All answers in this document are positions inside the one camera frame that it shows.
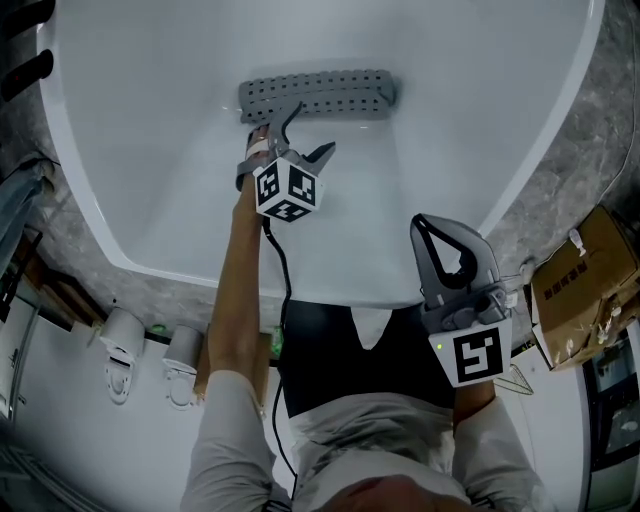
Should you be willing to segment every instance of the white toilet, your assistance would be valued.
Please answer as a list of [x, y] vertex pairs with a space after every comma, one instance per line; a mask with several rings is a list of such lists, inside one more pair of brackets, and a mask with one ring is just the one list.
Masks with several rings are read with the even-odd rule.
[[193, 386], [201, 348], [202, 335], [191, 327], [179, 325], [162, 359], [167, 367], [166, 398], [171, 407], [179, 411], [196, 404]]
[[100, 340], [107, 347], [104, 377], [109, 398], [122, 405], [131, 393], [136, 360], [144, 348], [144, 326], [124, 309], [114, 309], [107, 318]]

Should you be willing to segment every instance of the toilet seat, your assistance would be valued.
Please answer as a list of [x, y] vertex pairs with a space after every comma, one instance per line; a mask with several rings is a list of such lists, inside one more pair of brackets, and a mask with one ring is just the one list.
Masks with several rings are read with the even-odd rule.
[[109, 357], [104, 365], [109, 398], [116, 405], [122, 405], [129, 397], [133, 380], [133, 362], [126, 362]]
[[186, 411], [196, 404], [193, 386], [196, 376], [193, 373], [170, 369], [165, 376], [167, 386], [166, 398], [169, 404], [178, 411]]

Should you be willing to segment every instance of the black pants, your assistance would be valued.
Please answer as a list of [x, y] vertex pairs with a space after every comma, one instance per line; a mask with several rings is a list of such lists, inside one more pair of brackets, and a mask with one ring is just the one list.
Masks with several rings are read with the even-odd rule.
[[289, 417], [362, 393], [399, 393], [453, 408], [454, 390], [418, 306], [393, 311], [380, 341], [365, 350], [350, 308], [291, 301], [279, 371]]

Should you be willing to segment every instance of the bathtub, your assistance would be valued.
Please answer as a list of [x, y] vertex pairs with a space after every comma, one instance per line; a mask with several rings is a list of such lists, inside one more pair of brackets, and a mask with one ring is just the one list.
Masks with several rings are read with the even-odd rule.
[[[387, 69], [385, 121], [296, 120], [292, 146], [336, 141], [319, 212], [274, 222], [294, 297], [420, 300], [418, 213], [488, 234], [558, 131], [604, 0], [59, 0], [38, 31], [42, 98], [64, 173], [107, 258], [215, 287], [249, 131], [237, 86], [264, 76]], [[283, 294], [261, 251], [260, 291]]]

